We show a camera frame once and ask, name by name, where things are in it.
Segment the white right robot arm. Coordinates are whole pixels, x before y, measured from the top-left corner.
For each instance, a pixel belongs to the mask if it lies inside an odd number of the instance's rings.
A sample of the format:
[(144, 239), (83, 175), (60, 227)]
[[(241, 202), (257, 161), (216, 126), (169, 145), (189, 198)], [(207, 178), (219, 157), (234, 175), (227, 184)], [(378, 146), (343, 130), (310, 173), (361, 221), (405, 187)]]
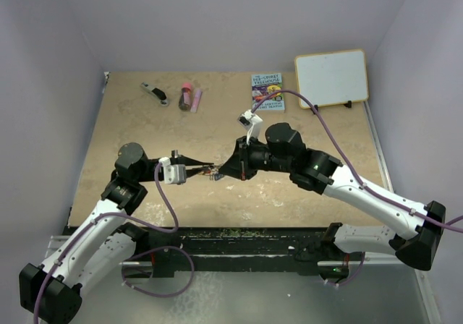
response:
[(334, 224), (334, 232), (322, 241), (330, 260), (345, 253), (376, 252), (394, 255), (405, 265), (429, 271), (443, 234), (446, 207), (400, 197), (366, 179), (355, 179), (350, 168), (321, 150), (307, 148), (300, 133), (287, 123), (267, 128), (265, 142), (240, 137), (220, 174), (242, 181), (259, 171), (287, 173), (299, 188), (347, 203), (381, 226)]

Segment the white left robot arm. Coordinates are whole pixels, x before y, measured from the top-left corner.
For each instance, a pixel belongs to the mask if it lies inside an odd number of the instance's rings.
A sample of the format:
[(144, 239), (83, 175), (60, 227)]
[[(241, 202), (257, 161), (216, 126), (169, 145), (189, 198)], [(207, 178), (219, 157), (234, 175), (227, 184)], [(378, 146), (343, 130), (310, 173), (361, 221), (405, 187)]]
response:
[(148, 191), (143, 182), (183, 184), (207, 163), (173, 151), (149, 159), (142, 146), (123, 145), (111, 181), (82, 225), (40, 265), (27, 264), (19, 274), (20, 304), (34, 323), (69, 323), (90, 291), (120, 262), (142, 260), (149, 244), (142, 221), (132, 214)]

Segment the metal keyring organizer with rings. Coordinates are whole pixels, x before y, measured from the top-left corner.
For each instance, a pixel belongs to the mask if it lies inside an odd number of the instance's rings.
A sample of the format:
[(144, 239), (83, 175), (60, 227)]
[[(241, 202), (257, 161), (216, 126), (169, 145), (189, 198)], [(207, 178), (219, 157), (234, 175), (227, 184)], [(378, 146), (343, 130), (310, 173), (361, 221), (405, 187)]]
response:
[(213, 173), (210, 176), (206, 176), (206, 177), (208, 177), (211, 181), (214, 181), (214, 182), (218, 181), (214, 179), (214, 174), (220, 174), (219, 173), (220, 166), (211, 166), (211, 167), (204, 167), (204, 168), (210, 168), (213, 171)]

